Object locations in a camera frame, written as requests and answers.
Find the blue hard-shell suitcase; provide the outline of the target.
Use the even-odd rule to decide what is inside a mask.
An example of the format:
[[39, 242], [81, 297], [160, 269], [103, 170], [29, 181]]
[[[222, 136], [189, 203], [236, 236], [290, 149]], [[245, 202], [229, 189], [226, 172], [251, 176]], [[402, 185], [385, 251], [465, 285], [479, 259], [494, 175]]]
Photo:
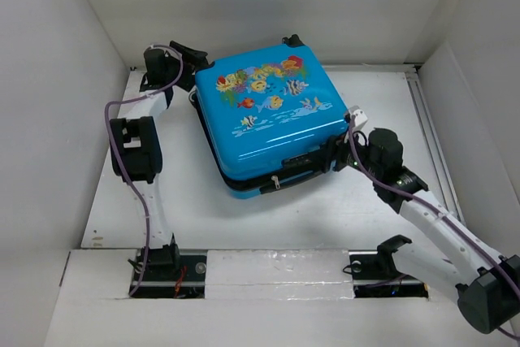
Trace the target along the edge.
[[194, 80], [193, 105], [219, 173], [238, 198], [323, 174], [320, 147], [348, 128], [340, 93], [296, 34], [217, 59]]

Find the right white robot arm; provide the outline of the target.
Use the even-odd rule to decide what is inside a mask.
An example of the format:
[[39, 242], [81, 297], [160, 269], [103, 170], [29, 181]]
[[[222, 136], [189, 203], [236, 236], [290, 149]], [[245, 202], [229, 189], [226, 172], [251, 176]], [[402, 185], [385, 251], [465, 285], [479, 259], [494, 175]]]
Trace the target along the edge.
[[436, 257], [395, 235], [377, 246], [369, 263], [378, 279], [374, 286], [415, 278], [452, 300], [478, 332], [504, 333], [504, 325], [519, 314], [519, 257], [505, 257], [462, 225], [404, 165], [403, 151], [395, 132], [385, 128], [366, 137], [347, 131], [320, 149], [326, 170], [351, 167], [363, 173], [379, 199], [443, 254]]

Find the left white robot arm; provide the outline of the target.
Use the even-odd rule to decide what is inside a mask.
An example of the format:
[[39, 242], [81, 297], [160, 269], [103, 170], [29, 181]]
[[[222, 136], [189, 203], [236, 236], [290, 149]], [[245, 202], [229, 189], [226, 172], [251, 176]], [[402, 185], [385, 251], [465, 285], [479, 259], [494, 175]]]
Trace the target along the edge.
[[173, 230], [163, 209], [159, 174], [163, 154], [156, 120], [166, 111], [178, 87], [189, 93], [195, 73], [208, 66], [207, 53], [170, 41], [144, 51], [145, 74], [134, 98], [111, 101], [105, 122], [114, 173], [131, 189], [145, 220], [145, 245], [139, 262], [163, 279], [176, 277], [181, 268]]

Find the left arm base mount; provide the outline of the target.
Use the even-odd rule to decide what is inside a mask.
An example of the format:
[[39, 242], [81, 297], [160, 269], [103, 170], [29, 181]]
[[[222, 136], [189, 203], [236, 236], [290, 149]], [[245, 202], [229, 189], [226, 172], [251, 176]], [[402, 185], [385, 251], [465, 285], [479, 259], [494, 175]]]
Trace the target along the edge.
[[141, 299], [202, 299], [205, 297], [207, 251], [179, 250], [173, 245], [150, 249], [141, 273], [145, 249], [128, 262], [132, 266], [129, 296]]

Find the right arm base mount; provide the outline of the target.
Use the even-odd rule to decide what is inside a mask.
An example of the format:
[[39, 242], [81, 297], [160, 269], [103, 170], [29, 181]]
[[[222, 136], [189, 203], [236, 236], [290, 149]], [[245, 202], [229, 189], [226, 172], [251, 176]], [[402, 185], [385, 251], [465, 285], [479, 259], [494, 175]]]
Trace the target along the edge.
[[352, 277], [355, 298], [429, 298], [427, 286], [385, 266], [376, 250], [349, 251], [342, 271]]

